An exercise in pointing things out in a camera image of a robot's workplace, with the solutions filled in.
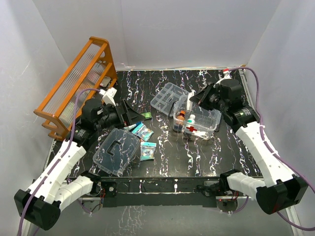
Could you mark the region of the white gauze pad packet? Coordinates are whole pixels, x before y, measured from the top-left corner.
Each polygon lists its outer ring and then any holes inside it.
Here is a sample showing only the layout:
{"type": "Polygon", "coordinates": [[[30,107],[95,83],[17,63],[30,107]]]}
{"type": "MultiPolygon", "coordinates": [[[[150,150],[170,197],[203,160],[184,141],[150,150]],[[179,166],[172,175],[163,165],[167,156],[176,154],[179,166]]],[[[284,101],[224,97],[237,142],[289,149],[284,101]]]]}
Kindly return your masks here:
{"type": "Polygon", "coordinates": [[[195,91],[192,90],[191,92],[188,93],[188,97],[187,97],[187,104],[186,104],[186,113],[190,113],[191,110],[192,110],[192,105],[193,105],[193,102],[190,101],[190,99],[195,96],[195,91]]]}

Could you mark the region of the white plastic bottle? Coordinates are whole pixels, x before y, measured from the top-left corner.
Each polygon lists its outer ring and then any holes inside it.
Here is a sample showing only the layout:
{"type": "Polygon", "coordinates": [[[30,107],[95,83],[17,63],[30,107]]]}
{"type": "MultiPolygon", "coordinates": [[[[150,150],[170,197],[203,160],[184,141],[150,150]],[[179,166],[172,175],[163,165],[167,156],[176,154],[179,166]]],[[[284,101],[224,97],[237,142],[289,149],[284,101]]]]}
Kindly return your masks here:
{"type": "Polygon", "coordinates": [[[196,131],[196,130],[197,129],[195,128],[195,115],[191,114],[190,117],[187,120],[184,132],[187,135],[192,135],[193,132],[196,131]]]}

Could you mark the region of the clear medicine kit box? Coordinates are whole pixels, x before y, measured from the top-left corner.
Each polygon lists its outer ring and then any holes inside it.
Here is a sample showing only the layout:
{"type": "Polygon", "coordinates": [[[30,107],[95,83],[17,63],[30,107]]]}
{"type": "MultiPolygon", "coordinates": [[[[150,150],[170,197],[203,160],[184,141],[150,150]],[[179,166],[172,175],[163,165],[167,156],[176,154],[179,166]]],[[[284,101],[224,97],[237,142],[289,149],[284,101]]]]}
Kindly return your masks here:
{"type": "MultiPolygon", "coordinates": [[[[181,110],[186,112],[186,104],[187,104],[187,95],[182,95],[179,101],[174,106],[174,115],[173,115],[173,130],[175,131],[174,125],[176,116],[179,114],[181,110]]],[[[192,110],[190,113],[185,114],[185,121],[182,128],[182,133],[186,136],[196,136],[202,138],[204,140],[209,140],[216,128],[219,126],[221,121],[221,113],[217,110],[205,110],[199,107],[197,104],[193,103],[192,110]],[[193,132],[192,135],[187,135],[184,130],[190,115],[195,115],[195,128],[196,131],[193,132]]]]}

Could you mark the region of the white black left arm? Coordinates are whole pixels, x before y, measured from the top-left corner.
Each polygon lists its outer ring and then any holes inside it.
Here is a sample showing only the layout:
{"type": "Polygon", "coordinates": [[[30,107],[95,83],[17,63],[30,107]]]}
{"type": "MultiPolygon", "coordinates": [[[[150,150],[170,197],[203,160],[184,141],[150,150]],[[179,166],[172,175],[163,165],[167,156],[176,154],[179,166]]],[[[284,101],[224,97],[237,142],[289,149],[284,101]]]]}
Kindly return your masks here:
{"type": "Polygon", "coordinates": [[[21,217],[19,226],[27,220],[47,231],[72,202],[86,194],[97,196],[102,189],[100,176],[89,171],[84,171],[68,185],[63,182],[95,142],[98,131],[124,128],[144,119],[124,99],[116,105],[105,105],[96,98],[88,99],[54,159],[27,190],[20,189],[15,194],[14,201],[21,217]]]}

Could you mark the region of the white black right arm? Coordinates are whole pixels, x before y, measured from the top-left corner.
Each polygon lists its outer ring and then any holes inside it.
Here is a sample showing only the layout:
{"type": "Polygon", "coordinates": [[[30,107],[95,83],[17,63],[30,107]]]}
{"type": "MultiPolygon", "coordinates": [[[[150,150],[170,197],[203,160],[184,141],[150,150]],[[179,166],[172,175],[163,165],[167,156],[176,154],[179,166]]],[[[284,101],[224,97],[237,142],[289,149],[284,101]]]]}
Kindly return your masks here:
{"type": "Polygon", "coordinates": [[[267,139],[258,113],[241,98],[242,86],[235,79],[210,83],[190,101],[205,110],[218,110],[238,138],[245,144],[258,165],[263,179],[249,177],[238,170],[220,175],[219,182],[208,189],[231,195],[241,192],[257,200],[260,208],[273,214],[300,203],[308,184],[276,158],[267,139]]]}

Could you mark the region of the brown bottle orange cap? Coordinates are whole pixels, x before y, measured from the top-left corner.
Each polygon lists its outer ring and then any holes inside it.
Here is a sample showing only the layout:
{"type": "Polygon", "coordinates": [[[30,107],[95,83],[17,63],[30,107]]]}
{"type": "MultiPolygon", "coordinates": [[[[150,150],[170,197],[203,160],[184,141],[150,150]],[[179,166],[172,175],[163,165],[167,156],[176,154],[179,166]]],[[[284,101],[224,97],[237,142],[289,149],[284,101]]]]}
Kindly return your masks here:
{"type": "Polygon", "coordinates": [[[175,125],[174,125],[175,131],[177,132],[182,131],[184,121],[185,121],[185,114],[186,112],[184,110],[181,110],[179,114],[176,116],[175,125]]]}

